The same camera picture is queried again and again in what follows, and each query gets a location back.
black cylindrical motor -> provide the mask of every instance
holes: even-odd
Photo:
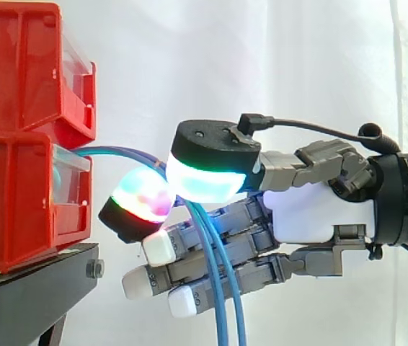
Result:
[[[370,158],[381,187],[374,197],[376,244],[408,243],[408,154]]]

robotic hand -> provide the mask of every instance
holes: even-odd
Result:
[[[359,141],[381,155],[366,159],[340,139],[311,143],[293,155],[262,153],[253,132],[273,125],[320,130]],[[186,167],[174,171],[179,165]],[[220,174],[221,179],[208,179],[203,172]],[[225,174],[233,176],[226,180]],[[238,125],[189,120],[177,129],[167,177],[182,197],[197,202],[221,202],[221,196],[249,192],[246,199],[210,213],[243,294],[284,283],[292,274],[341,276],[345,250],[367,249],[371,260],[379,260],[382,245],[408,244],[408,154],[400,153],[374,124],[350,136],[261,115],[243,115]],[[291,254],[272,253],[281,243],[303,246]],[[169,291],[176,317],[213,308],[192,222],[152,233],[142,246],[148,265],[123,278],[127,298]],[[229,298],[225,279],[223,289]]]

white fingertip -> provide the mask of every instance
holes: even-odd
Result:
[[[172,316],[178,319],[196,316],[198,310],[191,287],[180,286],[169,292],[169,308]]]
[[[124,275],[124,294],[127,299],[137,300],[153,296],[153,290],[145,267],[139,267]]]
[[[177,259],[174,245],[164,229],[160,229],[152,235],[147,236],[142,241],[142,247],[146,259],[152,267],[168,265],[169,263],[175,262]]]

cable connector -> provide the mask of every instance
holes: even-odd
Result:
[[[244,113],[239,118],[237,128],[242,134],[252,136],[255,131],[266,130],[272,128],[274,125],[274,117],[267,117],[255,113]]]

metal bolt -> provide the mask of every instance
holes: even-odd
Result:
[[[103,259],[91,259],[87,263],[86,274],[88,278],[100,279],[105,273],[105,261]]]

